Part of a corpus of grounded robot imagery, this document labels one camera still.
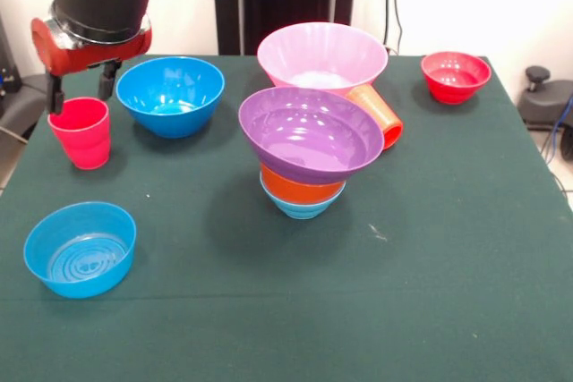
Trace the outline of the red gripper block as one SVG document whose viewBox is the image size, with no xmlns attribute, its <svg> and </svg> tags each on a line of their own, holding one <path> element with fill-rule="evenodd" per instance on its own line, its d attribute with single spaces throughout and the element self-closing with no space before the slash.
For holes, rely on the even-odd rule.
<svg viewBox="0 0 573 382">
<path fill-rule="evenodd" d="M 62 78 L 59 76 L 105 63 L 99 77 L 98 99 L 109 100 L 113 96 L 116 74 L 122 61 L 145 54 L 152 38 L 148 15 L 143 17 L 137 35 L 120 44 L 97 44 L 77 38 L 63 31 L 55 19 L 42 21 L 34 18 L 30 29 L 38 57 L 48 71 L 47 111 L 55 115 L 60 115 L 64 107 Z"/>
</svg>

